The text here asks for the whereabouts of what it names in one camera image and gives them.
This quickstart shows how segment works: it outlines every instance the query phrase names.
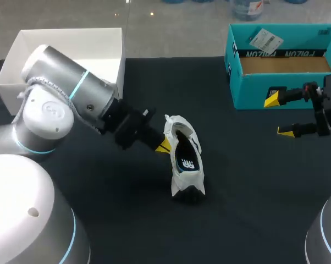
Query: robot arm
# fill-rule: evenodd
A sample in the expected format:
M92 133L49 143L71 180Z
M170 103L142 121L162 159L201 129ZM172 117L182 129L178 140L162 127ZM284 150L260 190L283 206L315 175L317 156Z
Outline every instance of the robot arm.
M317 133L328 136L331 132L331 74L324 77L324 87L316 82L309 82L301 89L287 90L286 87L272 87L275 94L266 99L264 107L281 106L288 102L304 99L311 100L316 123L293 124L278 128L278 134L299 138L302 135Z
M70 132L74 115L100 134L111 132L123 149L136 140L169 152L163 133L143 113L114 98L114 89L51 46L41 45L27 60L22 78L29 84L12 124L0 126L0 154L40 161Z
M22 114L0 126L0 154L41 161L52 153L74 123L71 109L56 96L33 85Z

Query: shoe logo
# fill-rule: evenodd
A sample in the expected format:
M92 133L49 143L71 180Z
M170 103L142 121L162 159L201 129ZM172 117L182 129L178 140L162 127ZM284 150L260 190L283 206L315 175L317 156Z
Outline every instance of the shoe logo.
M185 159L181 159L181 161L183 162L183 166L185 168L195 169L194 163L192 161L187 161Z

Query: white box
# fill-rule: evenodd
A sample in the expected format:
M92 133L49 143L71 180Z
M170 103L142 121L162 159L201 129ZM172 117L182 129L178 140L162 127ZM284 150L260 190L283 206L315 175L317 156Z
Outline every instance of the white box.
M20 77L29 55L41 44L65 54L115 89L123 97L125 49L121 28L21 30L0 72L0 96L11 115L16 115L22 100L17 96L27 88Z

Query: screw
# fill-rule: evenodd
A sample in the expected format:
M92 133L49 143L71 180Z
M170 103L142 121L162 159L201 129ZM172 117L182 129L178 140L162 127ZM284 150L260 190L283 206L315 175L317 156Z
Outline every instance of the screw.
M87 106L87 110L89 110L89 111L93 111L93 109L94 109L94 106L93 106L92 104L89 104L89 105Z

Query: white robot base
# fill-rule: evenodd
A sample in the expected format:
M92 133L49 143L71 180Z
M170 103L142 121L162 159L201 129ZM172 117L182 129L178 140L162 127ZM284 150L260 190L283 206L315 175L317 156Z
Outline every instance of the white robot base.
M0 264L89 264L89 239L49 174L0 155Z

